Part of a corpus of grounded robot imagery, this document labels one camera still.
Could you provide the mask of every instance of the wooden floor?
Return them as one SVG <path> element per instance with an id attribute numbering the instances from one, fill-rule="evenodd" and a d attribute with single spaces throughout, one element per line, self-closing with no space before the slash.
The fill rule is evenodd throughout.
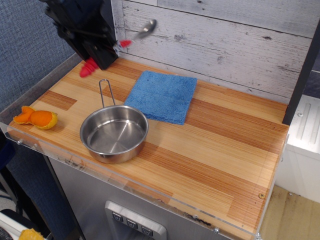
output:
<path id="1" fill-rule="evenodd" d="M 260 234 L 263 240 L 320 240 L 320 203 L 274 186 Z"/>

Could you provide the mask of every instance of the button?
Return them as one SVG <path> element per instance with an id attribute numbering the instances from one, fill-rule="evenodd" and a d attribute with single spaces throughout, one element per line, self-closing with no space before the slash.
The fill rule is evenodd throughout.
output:
<path id="1" fill-rule="evenodd" d="M 127 219 L 126 224 L 133 229 L 138 229 L 138 224 L 132 220 Z"/>
<path id="2" fill-rule="evenodd" d="M 118 213 L 115 213 L 115 212 L 112 212 L 112 216 L 113 216 L 113 218 L 115 219 L 115 220 L 117 220 L 118 222 L 123 222 L 124 220 L 123 220 L 123 218 L 122 218 L 122 216 L 121 215 L 119 215 Z"/>
<path id="3" fill-rule="evenodd" d="M 141 230 L 145 235 L 152 237 L 154 234 L 151 229 L 146 228 L 145 226 L 141 226 Z"/>

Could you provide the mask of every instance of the yellow object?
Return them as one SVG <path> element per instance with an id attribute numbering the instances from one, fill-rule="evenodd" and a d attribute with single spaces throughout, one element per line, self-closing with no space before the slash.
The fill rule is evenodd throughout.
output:
<path id="1" fill-rule="evenodd" d="M 44 237 L 32 228 L 23 230 L 18 240 L 44 240 Z"/>
<path id="2" fill-rule="evenodd" d="M 13 118 L 17 124 L 32 124 L 39 129 L 51 129 L 58 122 L 58 116 L 51 111 L 37 111 L 30 106 L 23 106 L 22 113 Z"/>

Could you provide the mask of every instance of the stainless steel pot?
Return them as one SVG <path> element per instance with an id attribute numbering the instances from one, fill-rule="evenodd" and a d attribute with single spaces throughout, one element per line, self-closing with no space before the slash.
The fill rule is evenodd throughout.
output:
<path id="1" fill-rule="evenodd" d="M 113 106 L 105 107 L 101 82 L 107 81 Z M 82 123 L 80 138 L 91 155 L 103 163 L 118 164 L 135 157 L 143 148 L 149 130 L 146 116 L 138 109 L 116 105 L 110 82 L 99 81 L 103 108 Z"/>

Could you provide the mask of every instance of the red part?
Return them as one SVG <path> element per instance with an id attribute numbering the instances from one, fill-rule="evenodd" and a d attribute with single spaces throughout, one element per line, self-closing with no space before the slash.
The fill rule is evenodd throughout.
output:
<path id="1" fill-rule="evenodd" d="M 120 43 L 122 48 L 125 48 L 125 47 L 131 45 L 132 41 L 131 40 L 121 40 L 121 41 L 119 41 L 119 43 Z"/>
<path id="2" fill-rule="evenodd" d="M 88 58 L 80 71 L 80 77 L 84 78 L 91 75 L 99 66 L 92 57 Z"/>

